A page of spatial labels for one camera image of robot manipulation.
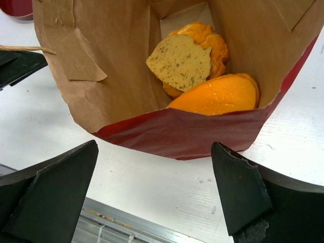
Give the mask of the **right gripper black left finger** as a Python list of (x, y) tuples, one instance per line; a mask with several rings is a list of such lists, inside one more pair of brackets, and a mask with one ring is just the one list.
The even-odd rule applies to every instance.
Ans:
[(1, 176), (1, 242), (71, 242), (98, 157), (90, 140)]

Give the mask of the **orange ring doughnut bread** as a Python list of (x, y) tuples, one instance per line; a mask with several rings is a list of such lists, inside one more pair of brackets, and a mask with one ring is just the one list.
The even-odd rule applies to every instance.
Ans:
[(200, 45), (203, 49), (212, 48), (210, 52), (210, 74), (206, 80), (219, 77), (226, 72), (225, 64), (229, 58), (229, 50), (222, 36), (214, 33), (212, 25), (193, 22), (169, 33), (168, 36), (176, 34), (192, 37), (194, 43)]

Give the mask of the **tan sliced bread piece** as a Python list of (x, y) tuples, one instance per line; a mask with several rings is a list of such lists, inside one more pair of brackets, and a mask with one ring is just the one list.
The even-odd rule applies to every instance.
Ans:
[(146, 65), (163, 83), (187, 92), (210, 75), (211, 50), (195, 44), (190, 36), (175, 34), (157, 44)]

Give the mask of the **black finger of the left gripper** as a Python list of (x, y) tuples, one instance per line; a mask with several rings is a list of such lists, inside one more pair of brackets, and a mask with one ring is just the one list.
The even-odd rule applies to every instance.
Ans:
[(1, 90), (14, 86), (48, 65), (40, 53), (30, 51), (1, 51)]

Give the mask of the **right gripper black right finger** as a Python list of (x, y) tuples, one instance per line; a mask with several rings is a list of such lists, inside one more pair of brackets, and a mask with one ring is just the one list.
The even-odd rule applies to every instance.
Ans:
[(323, 242), (323, 186), (211, 148), (227, 232), (234, 242)]

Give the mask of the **red and brown paper bag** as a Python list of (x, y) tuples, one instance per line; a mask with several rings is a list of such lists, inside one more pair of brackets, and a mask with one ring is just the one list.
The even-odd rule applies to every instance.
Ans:
[[(1, 1), (32, 9), (45, 59), (74, 121), (122, 147), (168, 158), (206, 157), (213, 142), (248, 149), (281, 101), (323, 27), (323, 1)], [(206, 116), (168, 107), (146, 66), (171, 31), (212, 25), (229, 72), (260, 88), (252, 111)]]

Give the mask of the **white round bread roll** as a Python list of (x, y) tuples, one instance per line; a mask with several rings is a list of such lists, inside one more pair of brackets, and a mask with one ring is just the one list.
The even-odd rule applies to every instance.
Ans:
[(253, 110), (259, 101), (257, 82), (246, 73), (237, 73), (199, 84), (173, 100), (168, 107), (210, 116)]

